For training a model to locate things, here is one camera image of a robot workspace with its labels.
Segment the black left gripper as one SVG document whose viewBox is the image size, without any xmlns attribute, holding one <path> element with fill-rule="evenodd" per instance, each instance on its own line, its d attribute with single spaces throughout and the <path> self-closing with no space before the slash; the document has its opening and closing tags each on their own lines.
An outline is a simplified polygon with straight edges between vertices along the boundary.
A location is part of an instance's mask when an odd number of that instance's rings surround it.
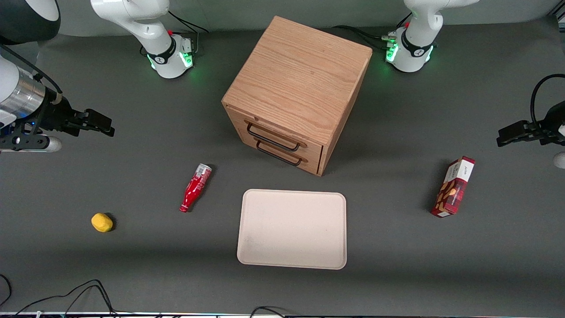
<svg viewBox="0 0 565 318">
<path fill-rule="evenodd" d="M 539 140 L 541 145 L 565 145 L 565 101 L 551 107 L 543 120 L 537 121 L 539 133 L 533 123 L 526 120 L 517 121 L 498 131 L 497 146 L 504 147 L 521 141 Z"/>
</svg>

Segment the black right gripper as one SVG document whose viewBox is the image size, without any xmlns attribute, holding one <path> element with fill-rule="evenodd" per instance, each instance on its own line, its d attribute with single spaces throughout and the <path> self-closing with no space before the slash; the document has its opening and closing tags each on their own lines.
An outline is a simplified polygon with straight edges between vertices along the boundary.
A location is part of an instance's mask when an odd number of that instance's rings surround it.
<svg viewBox="0 0 565 318">
<path fill-rule="evenodd" d="M 99 132 L 109 137 L 115 135 L 111 118 L 93 109 L 81 113 L 72 109 L 66 98 L 63 97 L 59 103 L 55 103 L 55 99 L 56 97 L 46 95 L 34 112 L 35 133 L 55 130 L 74 137 L 78 137 L 81 131 Z"/>
</svg>

